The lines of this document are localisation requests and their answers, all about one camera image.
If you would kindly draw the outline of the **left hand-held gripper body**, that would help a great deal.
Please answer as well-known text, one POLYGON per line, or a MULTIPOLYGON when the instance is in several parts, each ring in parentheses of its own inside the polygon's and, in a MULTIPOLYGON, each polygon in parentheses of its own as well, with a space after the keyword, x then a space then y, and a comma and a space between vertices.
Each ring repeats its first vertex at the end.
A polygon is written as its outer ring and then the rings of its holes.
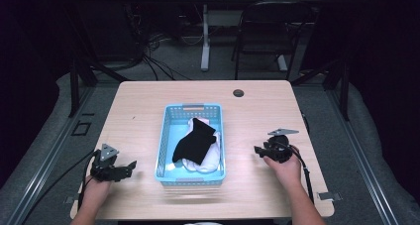
POLYGON ((90 169, 90 175, 99 181, 121 181, 124 171, 130 170, 128 167, 115 167, 119 151, 103 144, 102 147, 94 153, 94 160, 90 169))

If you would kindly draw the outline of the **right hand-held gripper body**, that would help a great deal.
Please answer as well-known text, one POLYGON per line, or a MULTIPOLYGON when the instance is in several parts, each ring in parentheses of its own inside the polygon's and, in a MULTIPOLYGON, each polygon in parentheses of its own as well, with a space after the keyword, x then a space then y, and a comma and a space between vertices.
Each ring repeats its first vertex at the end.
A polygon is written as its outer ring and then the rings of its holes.
POLYGON ((297 150, 289 143, 288 134, 296 134, 296 130, 276 129, 268 134, 270 138, 263 143, 265 152, 270 154, 270 158, 279 163, 287 162, 293 155, 297 155, 297 150))

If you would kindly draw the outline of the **light blue plastic basket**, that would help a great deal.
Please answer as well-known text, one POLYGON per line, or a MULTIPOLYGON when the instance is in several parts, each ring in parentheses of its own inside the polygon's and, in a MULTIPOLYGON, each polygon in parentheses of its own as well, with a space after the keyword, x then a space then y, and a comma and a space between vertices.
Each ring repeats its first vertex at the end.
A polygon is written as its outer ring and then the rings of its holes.
POLYGON ((226 175, 222 106, 217 103, 168 104, 163 111, 155 178, 163 186, 219 185, 226 175), (209 173, 189 171, 182 160, 174 163, 177 143, 192 130, 192 118, 198 118, 220 133, 221 156, 218 168, 209 173))

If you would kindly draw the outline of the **white sock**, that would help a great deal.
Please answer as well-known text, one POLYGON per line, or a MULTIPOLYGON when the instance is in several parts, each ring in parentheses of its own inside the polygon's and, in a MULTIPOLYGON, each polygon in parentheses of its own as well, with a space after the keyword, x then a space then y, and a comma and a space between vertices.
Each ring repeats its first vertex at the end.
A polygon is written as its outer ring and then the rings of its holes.
POLYGON ((216 138, 216 141, 210 145, 201 164, 197 164, 188 159, 182 160, 182 164, 187 170, 209 173, 215 171, 218 168, 221 156, 220 133, 215 131, 213 136, 216 138))

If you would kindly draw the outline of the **black sock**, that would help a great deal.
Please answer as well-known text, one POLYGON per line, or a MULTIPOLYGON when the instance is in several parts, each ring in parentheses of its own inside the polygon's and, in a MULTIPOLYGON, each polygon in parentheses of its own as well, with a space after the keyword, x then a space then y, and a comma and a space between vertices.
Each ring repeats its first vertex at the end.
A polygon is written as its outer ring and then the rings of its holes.
POLYGON ((216 130, 198 118, 192 118, 192 130, 176 145, 172 161, 187 159, 201 165, 210 147, 216 142, 216 130))

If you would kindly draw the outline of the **person's left hand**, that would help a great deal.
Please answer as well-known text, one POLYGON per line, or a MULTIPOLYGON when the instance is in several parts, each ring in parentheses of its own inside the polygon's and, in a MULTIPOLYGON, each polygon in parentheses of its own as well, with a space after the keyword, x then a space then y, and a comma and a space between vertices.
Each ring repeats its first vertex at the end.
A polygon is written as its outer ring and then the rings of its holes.
POLYGON ((82 204, 101 206, 108 196, 111 184, 111 181, 99 181, 92 176, 88 176, 85 182, 82 204))

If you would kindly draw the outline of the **person's right hand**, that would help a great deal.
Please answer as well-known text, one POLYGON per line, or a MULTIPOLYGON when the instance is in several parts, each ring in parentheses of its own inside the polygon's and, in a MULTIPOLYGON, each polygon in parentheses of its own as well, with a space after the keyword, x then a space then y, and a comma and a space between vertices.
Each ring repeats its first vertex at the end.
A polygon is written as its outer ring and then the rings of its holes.
POLYGON ((277 179, 286 190, 301 186, 301 163, 295 155, 282 164, 269 157, 263 157, 263 161, 274 170, 277 179))

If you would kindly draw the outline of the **black folding chair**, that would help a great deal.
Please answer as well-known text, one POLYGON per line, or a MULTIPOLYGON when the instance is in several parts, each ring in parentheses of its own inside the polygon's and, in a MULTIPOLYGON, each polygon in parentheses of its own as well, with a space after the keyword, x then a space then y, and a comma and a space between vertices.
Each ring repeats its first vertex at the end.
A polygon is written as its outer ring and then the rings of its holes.
POLYGON ((241 14, 231 60, 239 78, 240 56, 289 56, 285 79, 291 73, 302 28, 313 11, 302 2, 262 1, 249 5, 241 14))

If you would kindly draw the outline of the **white desk leg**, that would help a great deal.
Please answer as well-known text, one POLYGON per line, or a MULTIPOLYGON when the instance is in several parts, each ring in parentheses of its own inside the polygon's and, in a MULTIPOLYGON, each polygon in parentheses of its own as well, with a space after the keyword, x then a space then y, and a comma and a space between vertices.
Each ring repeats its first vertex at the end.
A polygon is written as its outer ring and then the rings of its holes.
POLYGON ((210 43, 209 43, 209 27, 208 27, 208 9, 207 6, 203 6, 203 48, 201 57, 201 70, 209 70, 209 57, 210 57, 210 43))

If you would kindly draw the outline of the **aluminium floor rail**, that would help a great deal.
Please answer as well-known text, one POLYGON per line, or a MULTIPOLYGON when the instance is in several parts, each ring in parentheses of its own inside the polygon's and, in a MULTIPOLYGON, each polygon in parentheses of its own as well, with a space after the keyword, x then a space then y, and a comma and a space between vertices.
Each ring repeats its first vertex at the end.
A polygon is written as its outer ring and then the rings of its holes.
POLYGON ((85 156, 93 150, 99 115, 93 109, 95 90, 81 91, 81 106, 68 115, 62 94, 46 125, 0 189, 0 225, 61 225, 70 221, 85 156))
POLYGON ((332 104, 333 110, 338 118, 341 127, 344 129, 349 141, 350 148, 359 169, 359 172, 367 187, 368 193, 373 201, 375 208, 381 218, 383 225, 400 225, 396 218, 386 195, 379 184, 368 158, 362 148, 362 145, 352 127, 350 121, 347 121, 342 115, 339 107, 339 98, 334 91, 326 90, 326 95, 332 104))

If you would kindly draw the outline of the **black metal stand frame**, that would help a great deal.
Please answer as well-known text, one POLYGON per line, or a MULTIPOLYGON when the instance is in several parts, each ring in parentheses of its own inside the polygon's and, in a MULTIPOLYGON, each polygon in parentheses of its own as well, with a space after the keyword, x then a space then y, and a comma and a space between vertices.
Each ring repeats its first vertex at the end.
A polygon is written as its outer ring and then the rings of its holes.
POLYGON ((67 43, 71 49, 72 55, 72 63, 69 72, 71 96, 69 116, 73 117, 80 108, 79 80, 82 80, 88 87, 94 87, 98 83, 98 79, 94 75, 93 69, 98 69, 118 82, 128 81, 128 78, 89 56, 75 40, 68 40, 67 43))
POLYGON ((350 67, 343 59, 334 59, 319 68, 312 69, 303 76, 292 80, 291 85, 300 85, 324 71, 327 72, 327 76, 322 83, 325 90, 334 90, 337 87, 337 84, 341 83, 339 111, 343 118, 346 121, 349 121, 350 118, 348 114, 348 99, 350 88, 350 67))

